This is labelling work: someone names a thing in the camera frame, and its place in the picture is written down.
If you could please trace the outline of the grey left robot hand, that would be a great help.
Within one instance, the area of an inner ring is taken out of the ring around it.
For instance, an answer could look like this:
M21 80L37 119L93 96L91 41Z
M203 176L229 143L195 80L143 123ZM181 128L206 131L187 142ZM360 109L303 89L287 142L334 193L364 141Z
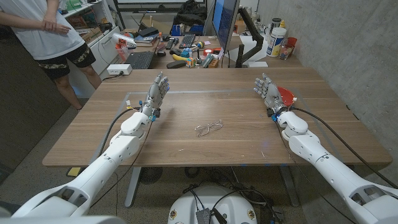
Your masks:
M169 79L164 76L163 72L160 72L147 92L141 106L141 113L148 117L152 116L153 112L160 108L162 100L169 90Z

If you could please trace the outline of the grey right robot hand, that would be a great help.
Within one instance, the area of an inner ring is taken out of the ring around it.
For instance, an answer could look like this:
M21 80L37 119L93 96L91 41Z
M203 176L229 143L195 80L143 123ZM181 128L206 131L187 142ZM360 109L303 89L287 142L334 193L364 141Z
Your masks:
M265 73L262 78L256 78L254 84L254 91L263 99L268 117L278 117L287 111L277 85Z

